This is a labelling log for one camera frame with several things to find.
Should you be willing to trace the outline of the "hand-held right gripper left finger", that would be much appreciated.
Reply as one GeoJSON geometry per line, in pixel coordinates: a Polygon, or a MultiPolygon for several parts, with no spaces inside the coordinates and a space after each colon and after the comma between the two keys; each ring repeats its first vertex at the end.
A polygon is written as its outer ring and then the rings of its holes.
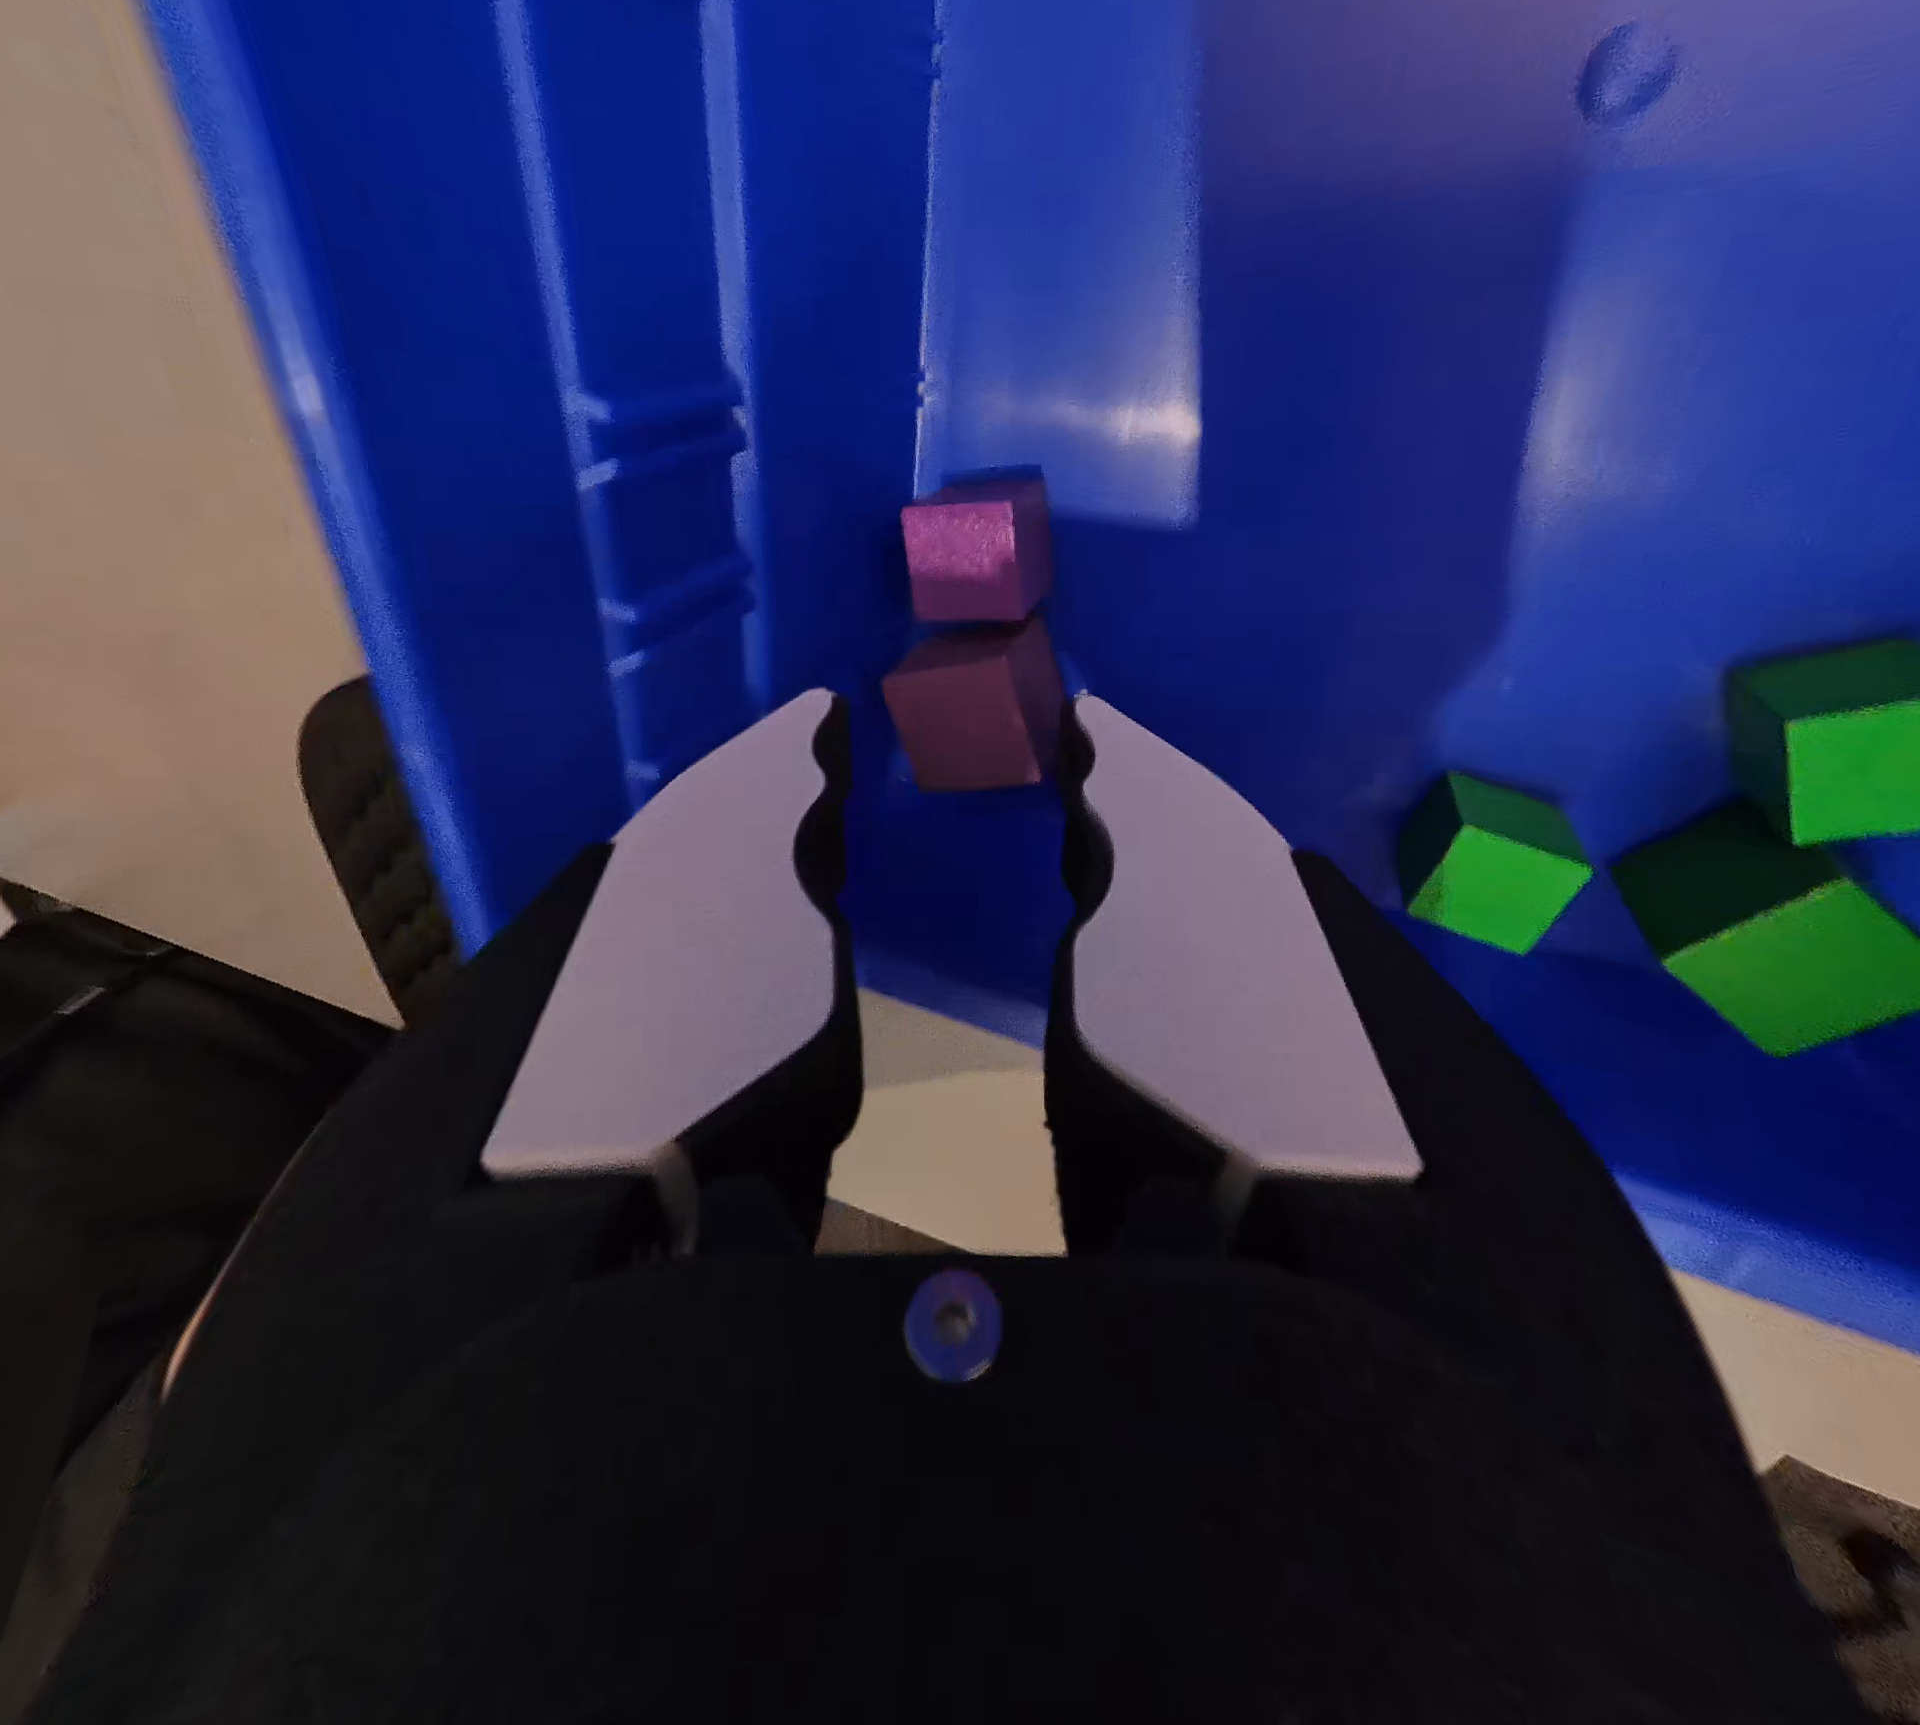
{"type": "Polygon", "coordinates": [[[679,1240],[758,1179],[811,1240],[862,1103],[843,911],[851,711],[806,688],[609,843],[482,1148],[493,1179],[634,1173],[679,1240]]]}

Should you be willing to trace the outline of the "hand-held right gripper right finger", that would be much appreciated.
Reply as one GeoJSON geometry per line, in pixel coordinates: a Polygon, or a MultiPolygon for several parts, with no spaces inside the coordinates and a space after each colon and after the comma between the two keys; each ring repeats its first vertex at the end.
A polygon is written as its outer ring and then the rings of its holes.
{"type": "Polygon", "coordinates": [[[1293,850],[1095,694],[1060,716],[1060,932],[1043,1120],[1070,1250],[1137,1211],[1231,1244],[1256,1190],[1408,1187],[1421,1158],[1293,850]]]}

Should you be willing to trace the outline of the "green wooden cube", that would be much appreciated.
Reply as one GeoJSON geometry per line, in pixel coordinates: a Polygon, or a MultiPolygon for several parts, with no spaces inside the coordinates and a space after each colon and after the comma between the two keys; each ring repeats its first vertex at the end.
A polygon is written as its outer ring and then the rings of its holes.
{"type": "Polygon", "coordinates": [[[1628,850],[1611,883],[1669,977],[1768,1055],[1916,1011],[1916,929],[1751,801],[1628,850]]]}
{"type": "Polygon", "coordinates": [[[1765,658],[1727,674],[1736,781],[1794,847],[1916,836],[1916,641],[1765,658]]]}
{"type": "Polygon", "coordinates": [[[1555,803],[1460,771],[1438,772],[1396,833],[1404,914],[1515,956],[1530,953],[1592,876],[1555,803]]]}

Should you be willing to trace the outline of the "purple wooden cube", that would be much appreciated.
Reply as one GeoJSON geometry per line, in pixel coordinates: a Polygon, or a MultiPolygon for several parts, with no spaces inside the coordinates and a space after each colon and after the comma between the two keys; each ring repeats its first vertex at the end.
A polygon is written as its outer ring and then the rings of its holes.
{"type": "Polygon", "coordinates": [[[1047,485],[1037,474],[967,480],[897,512],[914,621],[1011,624],[1056,583],[1047,485]]]}
{"type": "Polygon", "coordinates": [[[923,635],[881,677],[881,704],[925,796],[1036,787],[1056,768],[1067,691],[1037,613],[923,635]]]}

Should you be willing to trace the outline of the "blue plastic bin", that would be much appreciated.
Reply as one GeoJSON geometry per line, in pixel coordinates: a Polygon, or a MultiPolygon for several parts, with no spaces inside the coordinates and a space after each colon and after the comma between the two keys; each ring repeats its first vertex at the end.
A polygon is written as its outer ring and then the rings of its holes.
{"type": "Polygon", "coordinates": [[[142,0],[457,945],[795,688],[874,990],[1036,1041],[1060,817],[911,787],[900,506],[1396,903],[1599,869],[1736,666],[1916,632],[1916,0],[142,0]]]}

